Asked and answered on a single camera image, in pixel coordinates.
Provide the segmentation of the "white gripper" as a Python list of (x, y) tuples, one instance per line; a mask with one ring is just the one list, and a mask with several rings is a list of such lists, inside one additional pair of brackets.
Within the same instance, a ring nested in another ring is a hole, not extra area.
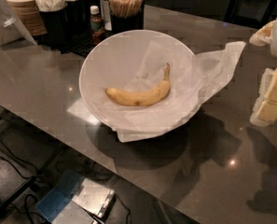
[[(259, 47), (270, 44), (271, 54), (277, 57), (277, 18), (256, 31), (250, 37), (249, 43)], [(258, 94), (250, 122), (256, 126), (266, 127), (277, 120), (277, 68), (265, 70)]]

